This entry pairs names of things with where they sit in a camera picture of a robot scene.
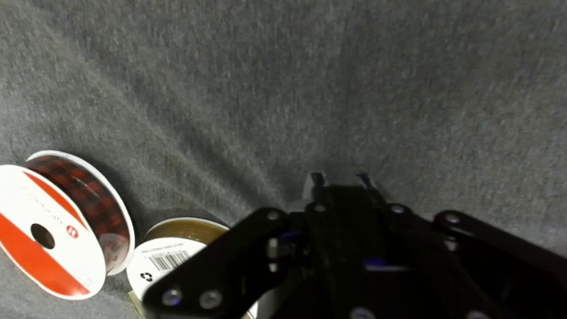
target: gray carpet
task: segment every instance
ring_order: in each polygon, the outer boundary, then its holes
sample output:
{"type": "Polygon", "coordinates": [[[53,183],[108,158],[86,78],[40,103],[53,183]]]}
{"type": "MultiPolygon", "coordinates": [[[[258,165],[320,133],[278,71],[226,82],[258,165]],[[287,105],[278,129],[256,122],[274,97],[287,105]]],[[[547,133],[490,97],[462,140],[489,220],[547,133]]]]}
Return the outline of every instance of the gray carpet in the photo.
{"type": "MultiPolygon", "coordinates": [[[[0,163],[104,168],[138,232],[287,207],[370,172],[567,255],[561,0],[0,0],[0,163]]],[[[0,255],[0,314],[134,317],[124,276],[58,301],[0,255]]]]}

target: white spool label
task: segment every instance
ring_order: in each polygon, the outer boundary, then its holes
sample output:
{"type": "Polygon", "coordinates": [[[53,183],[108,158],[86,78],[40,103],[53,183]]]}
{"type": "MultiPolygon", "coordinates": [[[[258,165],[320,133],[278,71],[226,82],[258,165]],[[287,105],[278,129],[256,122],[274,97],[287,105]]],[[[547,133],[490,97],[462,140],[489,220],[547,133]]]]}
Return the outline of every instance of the white spool label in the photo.
{"type": "Polygon", "coordinates": [[[127,266],[127,280],[138,299],[157,280],[171,273],[205,245],[182,237],[155,237],[141,243],[127,266]]]}
{"type": "Polygon", "coordinates": [[[53,296],[86,299],[104,284],[102,250],[74,202],[47,179],[14,165],[0,167],[0,245],[53,296]]]}

